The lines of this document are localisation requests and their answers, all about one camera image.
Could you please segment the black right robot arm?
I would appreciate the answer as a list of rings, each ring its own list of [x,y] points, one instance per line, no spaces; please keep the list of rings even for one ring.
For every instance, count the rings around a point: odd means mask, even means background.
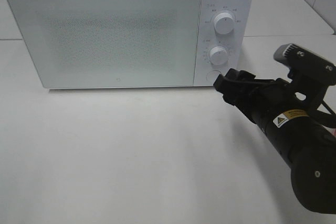
[[[213,84],[264,133],[290,168],[293,192],[308,210],[335,213],[335,136],[312,118],[290,83],[230,69]]]

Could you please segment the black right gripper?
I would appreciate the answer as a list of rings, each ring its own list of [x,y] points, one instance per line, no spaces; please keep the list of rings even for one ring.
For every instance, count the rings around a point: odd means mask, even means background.
[[[307,140],[316,136],[320,124],[312,118],[306,101],[290,91],[290,83],[256,79],[245,70],[229,69],[213,86],[223,100],[236,106],[257,124],[269,140]]]

